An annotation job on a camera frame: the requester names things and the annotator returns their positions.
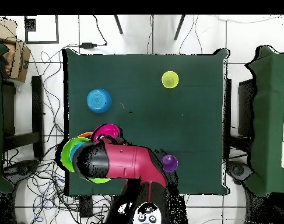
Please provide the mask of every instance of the chair leg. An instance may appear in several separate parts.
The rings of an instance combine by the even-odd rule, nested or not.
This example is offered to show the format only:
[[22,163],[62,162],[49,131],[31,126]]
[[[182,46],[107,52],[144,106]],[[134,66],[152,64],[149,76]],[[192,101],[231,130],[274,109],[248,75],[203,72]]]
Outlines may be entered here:
[[118,15],[114,15],[114,17],[115,17],[115,20],[116,20],[116,24],[117,24],[117,26],[118,26],[118,28],[119,28],[120,34],[123,34],[122,27],[121,27],[121,25],[120,25]]
[[180,21],[179,21],[179,24],[178,24],[178,28],[177,28],[177,31],[176,31],[174,40],[177,40],[177,38],[178,38],[180,29],[181,29],[181,27],[182,27],[182,23],[183,23],[183,21],[184,21],[184,18],[185,18],[185,15],[181,15],[181,18],[180,18]]

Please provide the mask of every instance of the pink bowl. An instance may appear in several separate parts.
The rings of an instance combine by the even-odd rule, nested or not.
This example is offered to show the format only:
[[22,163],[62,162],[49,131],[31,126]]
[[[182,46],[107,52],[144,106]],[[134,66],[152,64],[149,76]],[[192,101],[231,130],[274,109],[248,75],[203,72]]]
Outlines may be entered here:
[[114,124],[105,124],[104,126],[100,127],[97,127],[95,130],[97,131],[93,131],[94,133],[94,138],[93,138],[93,141],[97,139],[98,136],[100,135],[109,135],[113,138],[117,138],[118,135],[119,135],[119,128],[114,125]]

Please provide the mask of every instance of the floor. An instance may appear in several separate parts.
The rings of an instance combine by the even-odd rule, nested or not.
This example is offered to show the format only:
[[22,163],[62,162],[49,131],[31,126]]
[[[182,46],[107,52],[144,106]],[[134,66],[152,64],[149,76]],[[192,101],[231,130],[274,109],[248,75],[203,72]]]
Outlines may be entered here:
[[[15,20],[17,23],[17,37],[25,40],[24,18],[23,16],[7,16],[8,19]],[[30,32],[29,41],[53,41],[55,35],[55,17],[54,16],[28,16],[35,18],[36,32]],[[97,16],[99,28],[107,40],[108,46],[97,47],[93,50],[79,50],[81,54],[146,54],[148,41],[149,53],[152,53],[152,38],[149,35],[152,32],[150,25],[150,15],[119,15],[123,34],[119,34],[114,16]],[[211,54],[219,48],[230,50],[228,60],[228,78],[232,79],[232,126],[237,127],[238,118],[238,97],[237,87],[239,82],[251,79],[252,75],[244,64],[250,62],[255,56],[255,49],[260,45],[271,45],[276,51],[284,52],[284,16],[262,16],[262,15],[187,15],[182,25],[177,41],[174,41],[174,35],[180,15],[155,15],[154,19],[154,50],[155,54],[178,54],[180,46],[181,53],[184,54]],[[52,105],[53,109],[58,110],[56,123],[64,129],[63,122],[63,71],[62,55],[58,52],[68,44],[81,44],[82,42],[93,42],[103,44],[103,39],[97,30],[96,20],[93,16],[58,16],[58,44],[28,44],[33,57],[30,59],[27,72],[26,83],[18,87],[16,92],[16,133],[31,131],[31,87],[30,80],[33,75],[43,74],[45,86],[49,92],[56,95],[61,101],[50,97],[50,103],[44,96],[46,103]],[[44,63],[48,60],[48,55],[52,57],[51,63]],[[52,130],[53,116],[48,107],[44,108],[44,126],[45,126],[45,149],[53,147],[62,141],[62,135]],[[232,128],[231,132],[237,134],[237,130]],[[54,158],[55,150],[52,149],[46,159]],[[8,152],[10,158],[16,151]],[[231,155],[240,155],[242,152],[233,150]],[[33,158],[32,145],[19,148],[19,154],[12,161]],[[45,169],[49,161],[46,160],[40,171]],[[64,176],[61,169],[57,171]],[[47,176],[47,173],[40,174],[41,177]],[[36,183],[42,185],[40,191],[53,190],[52,186],[45,184],[43,179],[29,179],[21,182],[16,193],[16,217],[20,222],[30,224],[36,217],[33,224],[78,224],[73,219],[77,213],[71,213],[62,206],[60,211],[52,203],[47,205],[37,218],[36,213],[42,209],[41,197],[36,194],[38,191]],[[59,181],[64,185],[64,178]],[[187,215],[189,224],[243,224],[246,214],[246,201],[242,186],[235,185],[229,176],[226,176],[226,185],[230,188],[230,193],[225,196],[219,195],[185,195],[187,205]],[[102,200],[94,205],[95,212],[100,212],[106,206],[101,196],[95,196],[95,201]],[[95,219],[82,219],[82,223],[93,222]]]

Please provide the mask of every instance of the dark green tabletop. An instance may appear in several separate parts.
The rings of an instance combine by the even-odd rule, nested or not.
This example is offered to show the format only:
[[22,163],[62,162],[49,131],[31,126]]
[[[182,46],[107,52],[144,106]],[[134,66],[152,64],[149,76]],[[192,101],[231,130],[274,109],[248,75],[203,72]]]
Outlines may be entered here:
[[257,196],[284,193],[282,142],[284,123],[284,54],[267,45],[257,48],[248,64],[253,70],[257,95],[253,101],[255,138],[251,149],[251,166],[255,173],[246,186]]
[[[226,194],[222,186],[226,58],[227,50],[215,55],[78,55],[66,50],[65,131],[73,138],[104,123],[117,124],[134,145],[163,149],[178,159],[180,193]],[[166,71],[179,76],[174,89],[162,85]],[[112,105],[105,113],[96,114],[86,104],[87,94],[95,88],[111,95]],[[70,173],[69,194],[119,194],[123,185],[122,180],[92,184]]]

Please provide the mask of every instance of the blue bowl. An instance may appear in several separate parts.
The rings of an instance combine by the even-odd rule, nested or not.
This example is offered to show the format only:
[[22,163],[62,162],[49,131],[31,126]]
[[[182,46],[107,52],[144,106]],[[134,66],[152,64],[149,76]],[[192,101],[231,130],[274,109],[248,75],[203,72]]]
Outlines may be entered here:
[[111,96],[104,89],[94,89],[87,96],[87,105],[95,113],[104,113],[111,106]]

